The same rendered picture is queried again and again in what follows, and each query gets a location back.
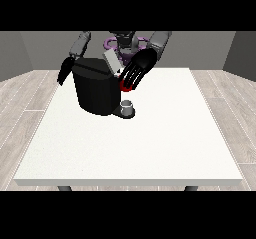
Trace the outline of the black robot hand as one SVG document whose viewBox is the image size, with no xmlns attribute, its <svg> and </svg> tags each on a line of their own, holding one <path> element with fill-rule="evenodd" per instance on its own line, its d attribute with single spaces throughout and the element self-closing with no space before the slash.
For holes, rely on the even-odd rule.
<svg viewBox="0 0 256 239">
<path fill-rule="evenodd" d="M 154 49 L 143 49 L 137 52 L 124 68 L 119 81 L 124 79 L 124 86 L 135 90 L 142 78 L 155 66 L 157 62 L 157 53 Z"/>
<path fill-rule="evenodd" d="M 64 81 L 70 74 L 72 67 L 74 66 L 75 59 L 73 57 L 67 57 L 61 64 L 61 69 L 58 74 L 57 82 L 63 85 Z"/>
</svg>

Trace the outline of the red pod holder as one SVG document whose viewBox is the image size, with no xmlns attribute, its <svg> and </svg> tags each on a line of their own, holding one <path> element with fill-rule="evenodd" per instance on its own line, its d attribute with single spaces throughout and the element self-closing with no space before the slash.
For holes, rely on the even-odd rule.
<svg viewBox="0 0 256 239">
<path fill-rule="evenodd" d="M 126 88 L 126 87 L 124 86 L 124 79 L 122 79 L 122 80 L 120 81 L 120 83 L 119 83 L 119 86 L 120 86 L 120 91 L 122 91 L 122 92 L 129 92 L 129 91 L 132 90 L 132 86 L 133 86 L 133 85 L 131 85 L 129 88 Z"/>
</svg>

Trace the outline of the pale grey machine lid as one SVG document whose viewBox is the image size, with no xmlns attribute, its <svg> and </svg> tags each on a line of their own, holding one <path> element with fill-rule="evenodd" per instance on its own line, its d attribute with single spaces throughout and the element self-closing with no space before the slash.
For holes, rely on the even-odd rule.
<svg viewBox="0 0 256 239">
<path fill-rule="evenodd" d="M 122 65 L 113 49 L 105 51 L 103 53 L 103 58 L 106 61 L 112 74 L 116 74 L 122 68 Z"/>
</svg>

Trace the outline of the black coffee machine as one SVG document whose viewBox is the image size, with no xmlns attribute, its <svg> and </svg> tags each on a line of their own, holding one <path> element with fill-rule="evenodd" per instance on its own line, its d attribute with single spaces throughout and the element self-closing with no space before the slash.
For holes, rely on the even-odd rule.
<svg viewBox="0 0 256 239">
<path fill-rule="evenodd" d="M 116 115 L 123 119 L 135 116 L 134 108 L 129 115 L 121 112 L 120 84 L 104 59 L 79 58 L 72 67 L 72 74 L 82 109 L 94 115 Z"/>
</svg>

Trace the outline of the small grey cup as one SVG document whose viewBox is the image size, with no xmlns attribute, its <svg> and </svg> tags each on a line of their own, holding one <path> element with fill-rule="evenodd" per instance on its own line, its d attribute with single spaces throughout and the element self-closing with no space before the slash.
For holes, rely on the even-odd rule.
<svg viewBox="0 0 256 239">
<path fill-rule="evenodd" d="M 121 106 L 121 113 L 124 115 L 124 116 L 129 116 L 132 114 L 133 112 L 133 104 L 130 100 L 123 100 L 121 103 L 120 103 L 120 106 Z"/>
</svg>

